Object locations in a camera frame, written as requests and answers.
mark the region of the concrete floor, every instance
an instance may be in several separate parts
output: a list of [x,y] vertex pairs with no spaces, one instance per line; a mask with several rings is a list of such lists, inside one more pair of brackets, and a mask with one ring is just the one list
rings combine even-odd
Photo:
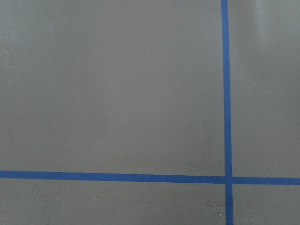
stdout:
[[[300,178],[300,1],[228,6],[233,175]],[[224,176],[219,0],[3,0],[0,61],[0,170]],[[0,190],[1,225],[225,225],[223,184]],[[299,192],[234,185],[234,224],[299,224]]]

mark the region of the blue tape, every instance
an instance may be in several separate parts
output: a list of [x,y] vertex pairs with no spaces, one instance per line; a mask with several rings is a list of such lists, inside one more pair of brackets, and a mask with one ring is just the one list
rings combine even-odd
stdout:
[[300,185],[300,178],[233,177],[234,184]]
[[120,174],[87,172],[35,172],[35,171],[0,171],[0,178],[43,179],[43,180],[98,180],[128,182],[161,183],[200,183],[224,184],[225,178],[218,176],[185,176],[154,174]]
[[226,225],[233,225],[233,172],[231,144],[230,54],[227,0],[221,0],[224,85],[225,207]]

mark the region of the floor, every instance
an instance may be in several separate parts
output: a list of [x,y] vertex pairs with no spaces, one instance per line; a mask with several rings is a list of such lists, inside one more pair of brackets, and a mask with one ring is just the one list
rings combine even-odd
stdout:
[[1,1],[0,224],[299,224],[299,12]]

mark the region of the horizontal blue line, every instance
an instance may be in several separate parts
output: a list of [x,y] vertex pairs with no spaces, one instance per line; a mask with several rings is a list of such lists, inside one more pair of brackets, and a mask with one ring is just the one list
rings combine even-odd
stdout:
[[33,172],[33,171],[0,171],[0,178],[43,179],[43,180],[98,180],[128,182],[161,182],[161,183],[201,183],[224,184],[225,178],[218,176],[185,176],[154,174],[122,173],[86,173],[86,172]]
[[233,177],[233,184],[300,185],[300,178]]

